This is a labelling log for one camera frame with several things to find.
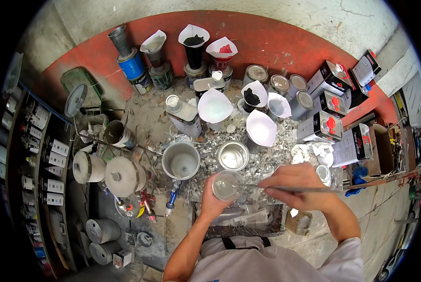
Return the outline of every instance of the person's right hand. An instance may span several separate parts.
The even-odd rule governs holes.
[[[280,166],[271,177],[259,182],[258,186],[265,188],[264,193],[267,195],[303,211],[319,210],[324,212],[339,200],[335,193],[292,193],[269,188],[272,186],[327,188],[309,162]]]

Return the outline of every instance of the hand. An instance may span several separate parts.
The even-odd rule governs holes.
[[[272,186],[327,188],[309,162],[280,166],[271,177],[259,182],[258,185],[265,188],[264,193],[267,195],[292,208],[303,211],[319,210],[325,212],[339,200],[335,193],[296,193],[269,188]]]
[[[213,174],[204,182],[203,197],[201,201],[201,213],[199,218],[203,218],[208,222],[213,221],[218,217],[225,207],[229,206],[232,202],[222,201],[214,196],[212,191],[212,182],[217,174]]]

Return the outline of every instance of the person's left hand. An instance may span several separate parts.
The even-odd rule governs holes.
[[[214,196],[214,192],[212,191],[212,182],[216,176],[217,174],[213,174],[204,182],[201,213],[198,218],[202,218],[208,222],[213,221],[223,212],[225,207],[232,203],[230,201],[219,200]]]

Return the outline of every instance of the metal stirring rod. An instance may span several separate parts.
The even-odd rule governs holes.
[[[243,184],[242,186],[264,189],[262,187],[259,187],[257,184]],[[337,190],[332,190],[330,188],[305,188],[305,187],[288,187],[288,186],[270,186],[269,188],[274,188],[274,189],[278,189],[278,190],[282,190],[286,192],[302,192],[302,193],[308,193],[308,192],[335,193],[337,192]]]

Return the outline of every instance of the white t-shirt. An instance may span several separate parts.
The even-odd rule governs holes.
[[[227,250],[220,238],[213,238],[201,246],[202,259],[196,264],[190,282],[249,282],[249,281],[331,281],[364,282],[361,241],[354,237],[342,242],[315,269],[295,251],[279,247],[270,241],[264,248],[259,237],[231,237],[236,248]]]

